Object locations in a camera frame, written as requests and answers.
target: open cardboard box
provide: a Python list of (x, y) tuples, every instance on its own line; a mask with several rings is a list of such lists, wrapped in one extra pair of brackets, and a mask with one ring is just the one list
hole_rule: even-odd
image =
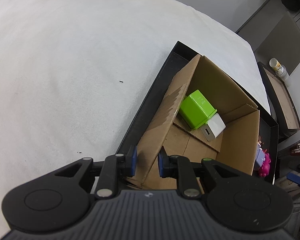
[[(191, 131), (177, 116), (184, 96), (197, 89), (226, 124), (225, 130), (211, 142), (200, 129)], [(129, 180), (139, 188), (176, 188), (175, 179), (159, 177), (157, 155), (162, 145), (168, 155), (183, 155), (191, 162), (209, 157), (251, 175), (258, 131), (257, 105), (213, 62), (197, 55), (172, 79), (138, 143), (136, 174)]]

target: silver bolt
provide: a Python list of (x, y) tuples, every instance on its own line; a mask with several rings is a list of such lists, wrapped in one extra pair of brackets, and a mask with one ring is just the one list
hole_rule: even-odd
[(97, 191), (97, 195), (99, 197), (109, 197), (112, 195), (112, 193), (113, 193), (112, 190), (108, 188), (102, 188)]
[(188, 188), (183, 192), (187, 197), (197, 197), (199, 196), (199, 190), (195, 188)]

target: table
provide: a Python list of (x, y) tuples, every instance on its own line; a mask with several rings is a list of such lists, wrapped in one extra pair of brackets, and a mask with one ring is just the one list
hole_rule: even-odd
[(180, 2), (0, 0), (0, 204), (19, 184), (113, 154), (177, 41), (269, 111), (250, 45)]

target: green cube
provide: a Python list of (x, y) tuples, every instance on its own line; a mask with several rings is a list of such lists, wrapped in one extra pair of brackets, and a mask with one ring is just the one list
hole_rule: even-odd
[(195, 130), (206, 124), (216, 111), (201, 92), (196, 90), (183, 99), (179, 113), (190, 128)]

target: magenta plastic figurine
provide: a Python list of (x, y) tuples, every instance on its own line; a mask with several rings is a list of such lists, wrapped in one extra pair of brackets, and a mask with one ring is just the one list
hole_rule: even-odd
[(265, 153), (266, 159), (258, 171), (260, 177), (265, 177), (265, 176), (269, 175), (269, 171), (270, 171), (271, 160), (270, 160), (269, 153), (267, 153), (267, 149), (263, 150), (263, 152)]

